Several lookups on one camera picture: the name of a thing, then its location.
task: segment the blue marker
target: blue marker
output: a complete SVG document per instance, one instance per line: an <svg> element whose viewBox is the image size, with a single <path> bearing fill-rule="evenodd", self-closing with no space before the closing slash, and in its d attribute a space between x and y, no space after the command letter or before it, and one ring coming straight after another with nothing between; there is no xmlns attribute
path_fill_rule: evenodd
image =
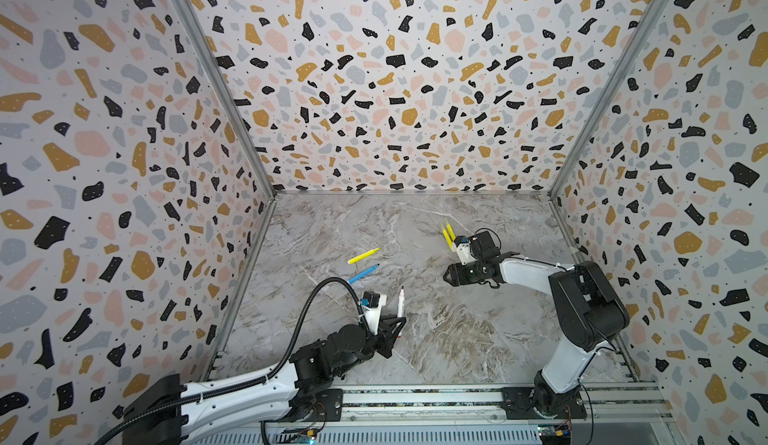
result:
<svg viewBox="0 0 768 445"><path fill-rule="evenodd" d="M355 283L355 282L356 282L356 281L358 281L360 278L363 278L363 277L365 277L366 275L368 275L369 273L371 273L372 271L374 271L374 270L375 270L377 267L379 267L379 264L373 265L373 266L372 266L372 267L370 267L370 268L366 268L365 270L361 271L359 274L357 274L357 275L355 275L354 277L350 278L350 279L349 279L347 282L348 282L348 283L351 283L351 284L352 284L352 283Z"/></svg>

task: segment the metal track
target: metal track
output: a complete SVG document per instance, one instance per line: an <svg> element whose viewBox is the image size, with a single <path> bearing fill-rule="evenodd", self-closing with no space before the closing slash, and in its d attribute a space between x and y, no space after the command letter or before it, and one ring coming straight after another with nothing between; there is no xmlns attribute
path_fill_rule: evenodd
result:
<svg viewBox="0 0 768 445"><path fill-rule="evenodd" d="M501 408L503 387L530 386L530 383L341 386L344 390L341 420L326 423L316 442L538 444L537 433L525 438L524 432L533 433L538 426L560 424L560 420L506 420ZM649 423L658 433L674 429L674 419L657 383L588 383L585 386L591 398L590 402L582 390L587 418L573 420L574 423L589 424L594 414L595 423ZM280 443L281 437L287 437L290 431L309 425L291 423L286 427L284 423L269 423L267 434L270 443ZM259 424L251 423L197 443L260 441Z"/></svg>

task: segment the base mounting plate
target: base mounting plate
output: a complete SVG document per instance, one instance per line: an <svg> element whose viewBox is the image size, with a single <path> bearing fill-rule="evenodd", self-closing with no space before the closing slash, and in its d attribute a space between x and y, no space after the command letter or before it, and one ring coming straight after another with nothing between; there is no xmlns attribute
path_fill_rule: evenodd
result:
<svg viewBox="0 0 768 445"><path fill-rule="evenodd" d="M326 421L341 420L341 407L344 404L344 392L340 388L329 388L317 394L317 402L326 409Z"/></svg>
<svg viewBox="0 0 768 445"><path fill-rule="evenodd" d="M532 387L502 388L502 408L507 414L507 420L540 420L542 417L531 406ZM578 393L574 394L568 406L571 408L571 418L587 418L587 411L580 403ZM560 412L555 418L567 420L568 411Z"/></svg>

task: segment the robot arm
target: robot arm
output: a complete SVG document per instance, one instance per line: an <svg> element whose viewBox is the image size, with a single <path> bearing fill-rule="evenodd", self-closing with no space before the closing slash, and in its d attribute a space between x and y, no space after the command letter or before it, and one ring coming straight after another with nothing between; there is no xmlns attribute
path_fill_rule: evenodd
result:
<svg viewBox="0 0 768 445"><path fill-rule="evenodd" d="M294 352L279 373L264 383L195 401L202 393L231 390L233 385L268 376L274 365L210 382L181 385L178 374L160 379L126 409L126 421L163 403L179 399L190 403L136 422L123 432L123 443L193 443L249 422L303 419L317 403L317 395L331 386L334 377L343 377L376 353L385 358L392 355L392 347L406 318L381 316L386 295L366 292L363 296L364 319L370 333L362 326L362 320L357 325L345 325L325 340Z"/></svg>
<svg viewBox="0 0 768 445"><path fill-rule="evenodd" d="M454 287L493 280L523 285L551 295L563 331L552 359L536 374L530 406L555 415L578 393L579 378L594 354L629 325L629 314L593 261L549 264L501 253L487 231L458 236L453 243L461 263L450 265L443 279Z"/></svg>

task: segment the metal frame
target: metal frame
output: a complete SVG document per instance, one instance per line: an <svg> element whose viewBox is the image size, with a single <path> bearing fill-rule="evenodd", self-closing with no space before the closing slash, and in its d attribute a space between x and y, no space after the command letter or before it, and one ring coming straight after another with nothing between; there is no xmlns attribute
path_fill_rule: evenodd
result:
<svg viewBox="0 0 768 445"><path fill-rule="evenodd" d="M218 95L224 108L226 117L233 125L236 137L243 146L246 159L250 163L256 179L260 186L266 192L269 206L266 213L262 215L263 222L256 234L254 245L251 248L250 256L247 259L243 274L240 276L236 288L236 295L233 304L227 311L222 324L222 333L216 338L214 344L214 353L211 356L210 363L206 368L204 379L207 380L214 362L220 357L220 352L226 347L226 342L234 325L237 311L240 308L244 291L256 263L256 257L264 242L266 231L272 219L272 214L276 207L276 194L510 194L510 195L542 195L549 197L552 214L558 223L560 231L571 249L571 254L577 263L586 257L576 247L574 239L568 231L562 211L552 201L562 191L565 183L569 179L571 171L578 163L581 153L584 151L590 137L598 128L601 119L610 106L613 97L619 90L624 78L628 75L630 67L633 66L638 58L648 35L658 22L659 17L664 12L670 0L652 0L645 14L640 20L638 30L630 39L627 48L620 56L617 66L610 74L597 103L591 109L584 127L574 141L568 157L565 159L561 169L549 190L478 190L478 191L447 191L447 190L275 190L272 186L269 176L264 169L260 157L250 140L250 136L244 128L243 119L234 105L234 100L230 94L229 88L219 73L213 53L207 46L205 34L197 21L196 15L191 8L188 0L171 0L176 8L179 20L187 30L187 35L192 42L192 46L200 60L200 66L208 75L208 79ZM624 342L618 337L618 346L624 359L629 364L627 348ZM596 423L609 422L632 422L643 421L651 423L657 434L665 435L660 438L660 443L683 443L679 431L674 425L671 413L667 410L666 402L660 395L656 383L637 382L632 366L628 366L636 383L590 383L588 389L592 392L590 395L594 406L587 400L582 392L582 400L589 406L590 415L594 414ZM527 421L507 421L504 412L500 408L501 392L500 389L506 386L515 385L445 385L445 386L364 386L364 387L342 387L345 392L345 403L342 410L342 420L338 423L328 423L330 433L351 433L354 429L360 427L390 427L392 430L402 430L403 427L456 427L461 426L480 426L488 430L489 424L492 427L496 425L510 427L530 427ZM425 402L425 399L441 402ZM550 423L548 421L537 421L537 423ZM258 424L252 427L242 427L232 433L227 433L229 439L237 437L238 440L247 440L257 443L260 440L260 432L257 430ZM268 426L271 440L277 436L284 426L271 424ZM220 437L214 436L202 441L201 443L222 443ZM473 443L486 443L483 441L473 441Z"/></svg>
<svg viewBox="0 0 768 445"><path fill-rule="evenodd" d="M214 93L218 96L219 102L224 109L226 119L232 124L236 140L240 143L240 147L243 149L246 160L254 170L254 178L261 189L260 191L257 190L256 193L264 194L267 203L265 213L260 216L262 221L254 236L254 241L250 247L250 254L246 259L245 267L238 278L232 305L228 307L224 320L222 321L221 331L215 338L214 346L212 348L214 353L210 355L210 359L208 360L208 363L206 363L205 372L202 376L202 380L206 381L208 380L208 376L211 373L216 358L225 348L226 342L229 339L232 326L234 325L237 316L237 311L240 309L240 303L243 301L245 289L248 286L248 281L250 280L250 276L256 265L256 257L259 255L261 246L264 243L266 229L270 226L272 214L274 213L276 205L275 189L261 164L259 155L256 152L254 144L250 140L248 132L245 130L243 119L240 117L240 114L235 107L232 94L219 73L216 59L212 51L208 48L203 29L200 27L200 23L197 21L197 17L192 11L192 5L189 0L170 0L170 3L178 14L179 22L187 32L187 37L192 44L192 48L195 50L200 67L202 67L204 74L207 75L210 80Z"/></svg>
<svg viewBox="0 0 768 445"><path fill-rule="evenodd" d="M507 420L502 409L504 387L530 387L531 383L456 385L348 385L341 420L328 422L317 443L540 443L526 439L539 426L561 420ZM682 445L674 418L657 383L587 383L589 396L581 400L587 418L574 424L648 423L662 445ZM268 423L270 443L280 443L285 430L310 423ZM198 443L260 443L258 423L251 423ZM358 433L368 433L363 440Z"/></svg>
<svg viewBox="0 0 768 445"><path fill-rule="evenodd" d="M506 195L547 195L547 190L477 190L477 191L448 191L448 190L278 190L277 194L338 194L338 195L345 195L345 194L354 194L354 195L361 195L361 194L408 194L408 195L425 195L425 194L452 194L452 195L467 195L467 194L474 194L474 195L500 195L500 194L506 194Z"/></svg>
<svg viewBox="0 0 768 445"><path fill-rule="evenodd" d="M261 247L264 245L266 230L270 227L272 215L276 206L277 200L272 200L269 205L267 205L264 213L261 215L263 221L261 222L261 225L259 225L259 230L256 232L254 244L251 245L250 255L248 256L245 267L243 267L243 274L237 281L237 288L235 289L235 296L232 299L232 305L228 307L229 309L226 312L224 321L221 324L221 333L215 338L216 342L213 348L214 353L211 354L210 360L206 364L205 374L203 375L201 381L211 380L210 375L212 372L214 372L214 365L216 360L221 358L221 352L226 349L226 342L230 339L232 327L235 325L235 319L237 318L237 312L240 311L240 305L243 303L245 289L248 287L248 282L250 282L251 275L254 273L256 258L258 258L259 252L261 252Z"/></svg>
<svg viewBox="0 0 768 445"><path fill-rule="evenodd" d="M571 232L568 231L568 224L565 221L562 210L554 203L552 198L549 200L549 208L552 210L552 215L554 216L555 221L558 222L558 228L560 229L561 235L563 235L563 239L565 239L565 243L568 244L568 249L571 251L571 257L573 257L574 263L581 263L582 261L587 260L588 256L578 249L576 240ZM614 344L614 348L618 348L619 353L624 358L624 362L627 363L627 369L632 376L632 380L640 382L638 373L632 367L632 360L629 358L629 349L627 348L627 344L624 343L624 338L622 338L621 334L616 335L616 339L611 342L611 344Z"/></svg>
<svg viewBox="0 0 768 445"><path fill-rule="evenodd" d="M589 143L589 139L594 131L598 129L600 120L602 120L608 110L619 87L624 83L624 77L628 75L635 60L640 56L640 51L645 45L648 35L656 27L656 23L662 14L664 14L664 9L667 8L669 2L670 0L650 0L650 4L645 9L643 17L640 19L637 31L632 35L626 49L619 57L619 61L613 72L611 72L610 77L608 77L608 81L603 88L600 98L598 98L598 101L594 104L594 107L592 107L592 110L587 117L587 121L584 123L584 127L576 137L573 146L571 146L571 151L568 152L568 156L565 158L563 166L558 171L558 176L554 178L552 187L549 189L551 197L558 196L565 186L565 183L568 181L568 176L578 163L581 152L584 151L587 143Z"/></svg>
<svg viewBox="0 0 768 445"><path fill-rule="evenodd" d="M221 106L224 108L226 119L232 124L232 129L235 132L237 141L240 142L240 146L243 147L243 152L256 174L259 185L267 193L269 200L274 200L274 187L261 164L259 154L256 152L248 132L245 130L243 117L241 117L240 113L237 111L230 89L226 86L224 79L219 73L219 66L216 64L216 58L210 48L208 48L208 43L205 40L205 33L200 26L200 22L197 21L196 15L192 11L190 1L170 0L170 4L176 10L179 22L187 31L187 37L191 41L192 48L194 48L195 53L197 54L200 66L203 68L205 75L208 76L214 92L219 97Z"/></svg>

